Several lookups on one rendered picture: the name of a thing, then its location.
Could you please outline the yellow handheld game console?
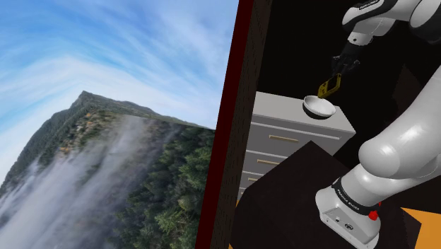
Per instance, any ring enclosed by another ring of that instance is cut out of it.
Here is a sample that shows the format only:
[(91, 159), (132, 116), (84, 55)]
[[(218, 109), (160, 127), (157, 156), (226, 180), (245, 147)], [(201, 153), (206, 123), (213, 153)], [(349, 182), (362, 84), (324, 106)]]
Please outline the yellow handheld game console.
[(341, 74), (337, 73), (319, 86), (317, 97), (327, 98), (328, 96), (339, 90), (340, 85), (341, 85)]

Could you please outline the white bowl with black outside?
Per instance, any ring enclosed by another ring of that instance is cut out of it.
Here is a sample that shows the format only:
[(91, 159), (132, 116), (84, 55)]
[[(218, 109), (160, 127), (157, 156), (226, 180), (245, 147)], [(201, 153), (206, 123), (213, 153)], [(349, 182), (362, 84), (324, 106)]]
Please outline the white bowl with black outside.
[(332, 103), (316, 95), (305, 96), (302, 108), (309, 117), (316, 120), (325, 120), (336, 113), (336, 107)]

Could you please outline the grey chest of drawers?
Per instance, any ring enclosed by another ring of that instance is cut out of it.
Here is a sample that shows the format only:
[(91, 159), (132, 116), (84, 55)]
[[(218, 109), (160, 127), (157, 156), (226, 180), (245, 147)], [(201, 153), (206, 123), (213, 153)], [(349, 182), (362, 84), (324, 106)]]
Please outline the grey chest of drawers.
[(237, 197), (309, 141), (334, 155), (355, 130), (340, 107), (324, 120), (305, 113), (301, 99), (256, 92)]

